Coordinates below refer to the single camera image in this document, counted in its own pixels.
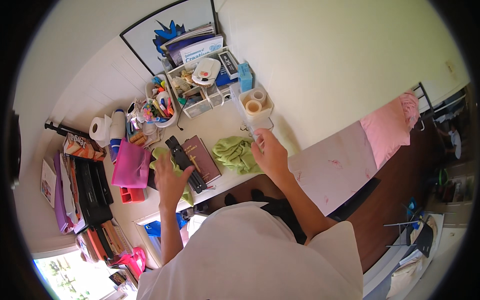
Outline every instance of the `window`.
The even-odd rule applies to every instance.
[[[117,270],[102,261],[84,262],[80,253],[78,250],[34,262],[61,300],[100,300],[115,292],[109,276]]]

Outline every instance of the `bed sheet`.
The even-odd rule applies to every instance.
[[[377,172],[372,147],[359,121],[289,157],[288,167],[325,216]]]

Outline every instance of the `purple folder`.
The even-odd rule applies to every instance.
[[[55,183],[55,216],[57,217],[57,224],[61,233],[65,233],[68,224],[71,223],[70,218],[65,212],[65,202],[63,201],[63,188],[61,181],[60,169],[60,151],[57,151],[53,158],[53,166],[55,173],[57,173],[57,181]]]

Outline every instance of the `bed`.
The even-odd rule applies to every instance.
[[[289,157],[290,171],[325,216],[373,178],[400,146],[409,145],[409,132],[420,116],[418,103],[413,91],[409,90],[361,120]]]

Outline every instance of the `hand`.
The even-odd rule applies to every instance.
[[[441,130],[440,128],[437,127],[437,132],[443,136],[448,136],[449,134],[447,132],[444,132],[443,130]]]
[[[277,185],[292,176],[288,169],[287,151],[268,129],[257,129],[256,142],[252,143],[252,154],[263,172]]]
[[[170,151],[158,157],[155,163],[155,186],[160,193],[158,206],[160,210],[176,211],[183,189],[193,170],[195,166],[189,166],[180,177],[177,177],[170,161]]]

